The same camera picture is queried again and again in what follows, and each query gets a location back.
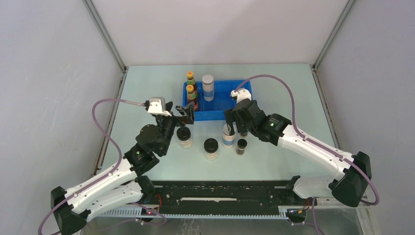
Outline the silver lid jar front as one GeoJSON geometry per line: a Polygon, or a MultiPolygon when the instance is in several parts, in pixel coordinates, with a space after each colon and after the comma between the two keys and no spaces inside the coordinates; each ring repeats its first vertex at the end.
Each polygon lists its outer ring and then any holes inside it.
{"type": "Polygon", "coordinates": [[[222,145],[225,148],[232,148],[235,143],[235,134],[231,135],[228,126],[225,124],[222,130],[222,145]]]}

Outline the silver lid jar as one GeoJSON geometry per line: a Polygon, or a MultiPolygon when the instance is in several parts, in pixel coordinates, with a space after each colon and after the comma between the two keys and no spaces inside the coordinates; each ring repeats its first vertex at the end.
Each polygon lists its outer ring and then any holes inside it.
{"type": "Polygon", "coordinates": [[[228,126],[225,124],[222,130],[222,145],[225,148],[232,148],[235,143],[235,134],[231,135],[228,126]]]}
{"type": "Polygon", "coordinates": [[[207,74],[202,77],[203,97],[207,102],[214,100],[214,78],[207,74]]]}

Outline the red sauce bottle yellow cap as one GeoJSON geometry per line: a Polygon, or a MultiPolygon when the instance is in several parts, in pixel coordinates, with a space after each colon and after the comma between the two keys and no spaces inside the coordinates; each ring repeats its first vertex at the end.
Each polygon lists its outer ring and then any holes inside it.
{"type": "Polygon", "coordinates": [[[199,110],[198,97],[197,97],[197,93],[193,85],[186,86],[186,96],[187,96],[188,103],[191,103],[191,102],[194,103],[194,111],[198,111],[199,110]]]}

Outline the red sauce bottle green label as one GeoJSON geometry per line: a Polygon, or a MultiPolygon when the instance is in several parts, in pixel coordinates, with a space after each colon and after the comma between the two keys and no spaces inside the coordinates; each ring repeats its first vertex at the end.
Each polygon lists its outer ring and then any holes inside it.
{"type": "Polygon", "coordinates": [[[194,78],[193,71],[188,71],[186,73],[186,75],[187,75],[187,85],[192,85],[194,90],[196,90],[197,89],[197,83],[196,83],[196,80],[194,78]]]}

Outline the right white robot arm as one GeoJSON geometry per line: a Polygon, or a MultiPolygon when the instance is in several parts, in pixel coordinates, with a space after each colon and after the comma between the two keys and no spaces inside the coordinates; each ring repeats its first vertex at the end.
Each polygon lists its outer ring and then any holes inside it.
{"type": "Polygon", "coordinates": [[[249,132],[262,142],[289,149],[319,164],[329,174],[326,188],[339,202],[357,207],[371,180],[370,157],[338,150],[305,134],[294,123],[279,115],[267,115],[256,100],[244,99],[224,111],[228,130],[249,132]]]}

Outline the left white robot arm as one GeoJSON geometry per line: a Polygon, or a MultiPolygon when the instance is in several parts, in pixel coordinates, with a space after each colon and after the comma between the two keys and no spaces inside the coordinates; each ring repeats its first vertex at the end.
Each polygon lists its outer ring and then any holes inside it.
{"type": "Polygon", "coordinates": [[[176,106],[178,116],[171,111],[173,103],[162,97],[132,104],[144,107],[156,124],[143,126],[126,153],[117,146],[118,160],[106,170],[71,188],[51,191],[51,213],[60,234],[72,235],[95,217],[124,204],[154,200],[155,188],[145,173],[167,154],[176,127],[194,123],[194,102],[176,106]]]}

